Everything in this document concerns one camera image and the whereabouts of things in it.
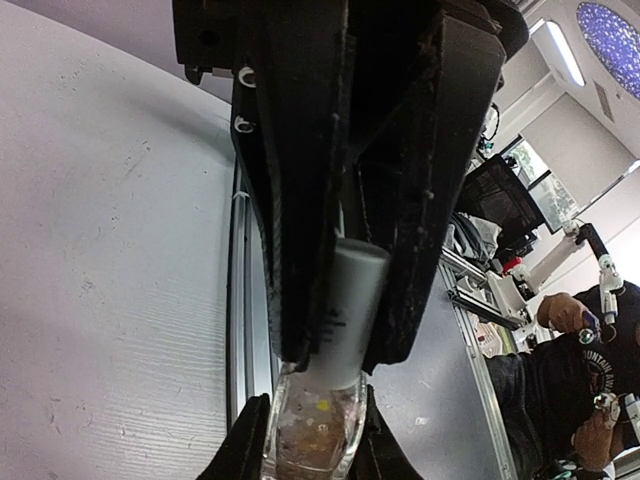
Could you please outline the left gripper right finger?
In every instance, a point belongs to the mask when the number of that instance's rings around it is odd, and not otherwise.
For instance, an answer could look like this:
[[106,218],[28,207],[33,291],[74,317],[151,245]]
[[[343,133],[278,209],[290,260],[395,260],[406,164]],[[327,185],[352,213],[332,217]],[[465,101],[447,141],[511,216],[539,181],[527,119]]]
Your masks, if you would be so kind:
[[376,405],[372,385],[367,386],[366,420],[352,463],[352,478],[361,480],[418,478],[418,472],[408,461]]

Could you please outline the black computer monitor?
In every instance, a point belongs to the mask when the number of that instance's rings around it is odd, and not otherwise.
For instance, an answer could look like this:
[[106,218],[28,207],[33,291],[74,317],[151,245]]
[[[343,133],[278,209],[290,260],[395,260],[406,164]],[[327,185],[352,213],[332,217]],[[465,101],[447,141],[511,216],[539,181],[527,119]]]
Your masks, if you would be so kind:
[[456,211],[493,222],[503,234],[517,236],[545,222],[529,191],[501,155],[494,155],[466,176]]

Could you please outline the aluminium front rail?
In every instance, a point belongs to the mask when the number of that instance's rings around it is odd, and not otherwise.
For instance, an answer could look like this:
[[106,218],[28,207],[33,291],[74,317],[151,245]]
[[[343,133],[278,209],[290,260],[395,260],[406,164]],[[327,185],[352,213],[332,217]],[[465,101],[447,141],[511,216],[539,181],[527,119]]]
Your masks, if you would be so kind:
[[234,158],[227,271],[226,414],[232,427],[253,396],[271,396],[280,360],[271,342],[264,254],[254,200]]

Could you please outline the white nail polish cap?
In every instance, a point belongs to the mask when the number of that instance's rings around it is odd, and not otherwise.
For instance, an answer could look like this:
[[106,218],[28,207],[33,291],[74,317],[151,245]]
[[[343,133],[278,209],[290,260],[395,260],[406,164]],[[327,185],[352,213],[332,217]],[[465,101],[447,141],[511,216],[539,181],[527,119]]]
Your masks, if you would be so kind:
[[357,382],[389,263],[390,254],[380,247],[355,239],[337,240],[321,345],[306,371],[312,385],[344,390]]

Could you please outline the person in dark shirt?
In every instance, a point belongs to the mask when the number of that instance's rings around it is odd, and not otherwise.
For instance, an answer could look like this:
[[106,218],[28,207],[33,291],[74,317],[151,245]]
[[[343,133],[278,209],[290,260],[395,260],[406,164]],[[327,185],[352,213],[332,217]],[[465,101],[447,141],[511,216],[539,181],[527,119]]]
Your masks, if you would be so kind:
[[588,315],[602,316],[598,287],[557,293],[539,305],[537,321],[559,337],[529,353],[499,355],[486,365],[496,393],[519,479],[534,479],[557,460],[572,460],[593,479],[619,454],[639,444],[626,415],[599,410],[599,394],[639,392],[639,288],[627,282],[619,314],[601,338],[584,345]]

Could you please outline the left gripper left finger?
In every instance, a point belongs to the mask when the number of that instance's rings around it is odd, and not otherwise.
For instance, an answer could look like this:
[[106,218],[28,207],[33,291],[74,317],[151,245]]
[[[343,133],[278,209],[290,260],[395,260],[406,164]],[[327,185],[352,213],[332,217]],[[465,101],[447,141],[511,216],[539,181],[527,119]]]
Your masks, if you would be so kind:
[[198,480],[258,480],[270,413],[267,394],[250,397]]

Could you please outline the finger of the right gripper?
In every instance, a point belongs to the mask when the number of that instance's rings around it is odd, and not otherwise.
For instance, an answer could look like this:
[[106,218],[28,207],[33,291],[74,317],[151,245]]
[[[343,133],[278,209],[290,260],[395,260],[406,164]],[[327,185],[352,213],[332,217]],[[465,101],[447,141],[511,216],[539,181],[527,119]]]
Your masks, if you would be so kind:
[[398,9],[359,49],[356,208],[366,239],[391,256],[367,373],[411,352],[504,61],[501,9]]
[[234,73],[232,139],[253,196],[276,352],[305,368],[320,323],[350,109],[350,44],[326,67]]

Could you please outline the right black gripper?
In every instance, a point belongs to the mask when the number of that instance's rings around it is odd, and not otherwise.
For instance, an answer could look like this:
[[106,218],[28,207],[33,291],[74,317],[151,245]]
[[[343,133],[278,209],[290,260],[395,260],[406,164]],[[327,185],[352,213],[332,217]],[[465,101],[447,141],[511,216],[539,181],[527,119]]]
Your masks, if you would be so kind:
[[400,70],[413,63],[442,13],[494,36],[508,58],[529,39],[512,1],[175,1],[177,62],[201,83],[262,63],[279,70],[326,67],[356,47],[356,64]]

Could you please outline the clear nail polish bottle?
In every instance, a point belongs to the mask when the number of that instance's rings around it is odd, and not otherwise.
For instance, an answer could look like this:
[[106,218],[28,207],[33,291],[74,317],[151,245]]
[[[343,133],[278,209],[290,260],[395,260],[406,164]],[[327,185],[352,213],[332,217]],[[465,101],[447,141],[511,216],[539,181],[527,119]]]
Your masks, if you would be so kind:
[[282,372],[270,407],[262,479],[345,479],[367,413],[367,385],[328,390],[302,373]]

